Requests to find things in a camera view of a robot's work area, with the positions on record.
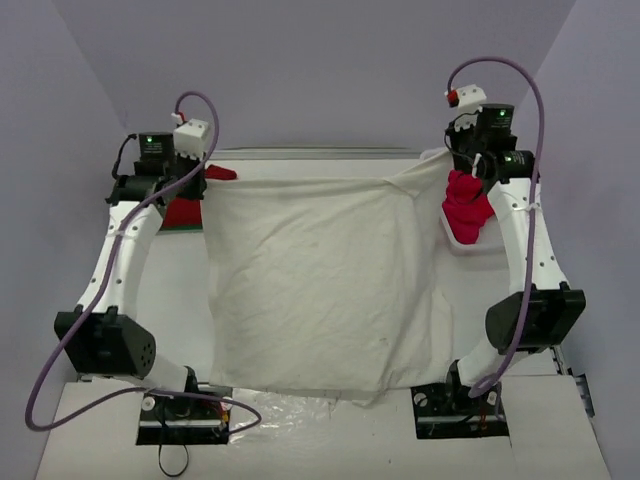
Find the black plastic bracket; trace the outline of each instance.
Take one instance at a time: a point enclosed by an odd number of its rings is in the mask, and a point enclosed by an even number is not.
[[[54,330],[62,339],[82,314],[83,306],[73,312],[60,312]],[[156,341],[145,328],[117,307],[106,313],[91,313],[71,338],[65,351],[79,374],[103,377],[131,376],[144,378],[156,357]]]
[[[491,345],[504,355],[515,333],[523,292],[517,292],[487,310],[485,328]],[[557,290],[531,291],[527,318],[518,351],[541,352],[559,345],[586,307],[582,290],[565,282]]]

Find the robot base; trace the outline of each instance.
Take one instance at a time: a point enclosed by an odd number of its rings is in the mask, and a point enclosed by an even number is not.
[[[499,388],[494,386],[477,398],[469,398],[469,390],[460,383],[457,361],[449,368],[445,383],[413,387],[418,439],[508,437]]]
[[[230,397],[230,388],[200,390]],[[136,445],[226,445],[230,411],[220,403],[146,394],[142,399]]]

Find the transparent plastic sheet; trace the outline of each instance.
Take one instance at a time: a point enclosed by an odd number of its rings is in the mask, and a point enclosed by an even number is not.
[[[289,396],[245,389],[234,389],[233,398],[254,406],[262,415],[262,423],[233,435],[229,440],[231,445],[290,441],[296,438],[295,435],[292,436],[294,432],[300,433],[309,427],[318,430],[318,427],[328,425],[337,402],[335,398]],[[231,409],[232,430],[252,421],[249,412],[241,408]]]

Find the screw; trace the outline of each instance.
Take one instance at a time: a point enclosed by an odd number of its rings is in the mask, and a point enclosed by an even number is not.
[[[142,410],[150,412],[156,406],[156,401],[152,397],[144,397],[142,400]]]

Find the gray wall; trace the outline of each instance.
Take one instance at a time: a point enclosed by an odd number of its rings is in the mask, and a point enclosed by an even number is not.
[[[547,108],[543,203],[558,258],[585,315],[566,341],[586,372],[614,478],[640,471],[638,112],[640,2],[578,0],[538,72]],[[516,119],[533,146],[535,107]]]
[[[535,72],[574,0],[54,3],[128,129],[166,128],[176,92],[199,88],[220,110],[221,146],[434,147],[448,73],[480,54]],[[504,67],[470,80],[504,101],[526,92]]]
[[[123,130],[51,2],[0,10],[0,465],[2,478],[28,479],[47,437],[26,429],[26,398],[56,312],[73,308],[97,259]],[[60,364],[37,406],[43,423],[69,377]]]

